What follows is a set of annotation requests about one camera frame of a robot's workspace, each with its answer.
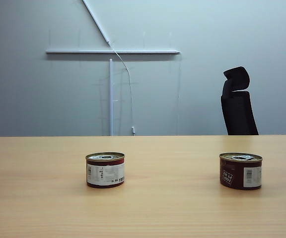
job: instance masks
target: tin can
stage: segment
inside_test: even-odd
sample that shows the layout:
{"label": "tin can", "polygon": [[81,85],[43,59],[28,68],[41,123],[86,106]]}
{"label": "tin can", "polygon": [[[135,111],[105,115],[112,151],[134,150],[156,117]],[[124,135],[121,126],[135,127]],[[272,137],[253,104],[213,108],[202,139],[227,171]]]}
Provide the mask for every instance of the tin can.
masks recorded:
{"label": "tin can", "polygon": [[87,155],[85,159],[88,186],[108,188],[124,183],[124,154],[100,152]]}
{"label": "tin can", "polygon": [[227,187],[261,188],[262,157],[246,153],[223,153],[220,157],[220,183]]}

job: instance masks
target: white label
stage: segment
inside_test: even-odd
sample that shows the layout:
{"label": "white label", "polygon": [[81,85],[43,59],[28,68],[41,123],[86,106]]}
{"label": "white label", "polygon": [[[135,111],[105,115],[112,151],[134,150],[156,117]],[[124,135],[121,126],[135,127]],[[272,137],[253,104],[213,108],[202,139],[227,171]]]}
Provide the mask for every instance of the white label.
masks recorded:
{"label": "white label", "polygon": [[261,167],[243,168],[243,186],[258,187],[261,185]]}
{"label": "white label", "polygon": [[124,181],[124,163],[111,166],[96,166],[87,164],[87,182],[106,186]]}

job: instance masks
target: dark red can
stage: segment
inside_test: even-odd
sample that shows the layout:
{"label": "dark red can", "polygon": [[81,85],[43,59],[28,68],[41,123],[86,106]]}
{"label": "dark red can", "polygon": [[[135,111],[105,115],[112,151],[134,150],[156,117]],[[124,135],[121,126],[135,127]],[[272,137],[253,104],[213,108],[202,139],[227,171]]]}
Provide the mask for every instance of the dark red can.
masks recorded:
{"label": "dark red can", "polygon": [[223,153],[220,157],[220,183],[227,187],[261,188],[262,157],[246,153]]}
{"label": "dark red can", "polygon": [[85,159],[88,186],[108,188],[124,183],[124,154],[100,152],[87,155]]}

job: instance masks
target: black chair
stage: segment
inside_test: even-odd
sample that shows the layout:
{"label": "black chair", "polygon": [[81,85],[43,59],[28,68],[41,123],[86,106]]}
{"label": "black chair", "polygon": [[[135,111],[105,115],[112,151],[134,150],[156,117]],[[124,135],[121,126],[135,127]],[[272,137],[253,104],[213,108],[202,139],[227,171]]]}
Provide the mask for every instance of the black chair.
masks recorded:
{"label": "black chair", "polygon": [[223,74],[227,81],[222,90],[221,107],[228,135],[258,135],[250,94],[247,91],[237,91],[249,86],[250,79],[246,69],[232,68]]}

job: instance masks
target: barcode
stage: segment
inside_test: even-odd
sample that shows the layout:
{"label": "barcode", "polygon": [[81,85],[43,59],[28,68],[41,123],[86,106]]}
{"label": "barcode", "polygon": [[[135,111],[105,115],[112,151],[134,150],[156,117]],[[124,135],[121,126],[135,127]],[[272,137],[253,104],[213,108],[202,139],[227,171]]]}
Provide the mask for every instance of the barcode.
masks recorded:
{"label": "barcode", "polygon": [[252,183],[252,170],[247,170],[246,178],[247,183]]}

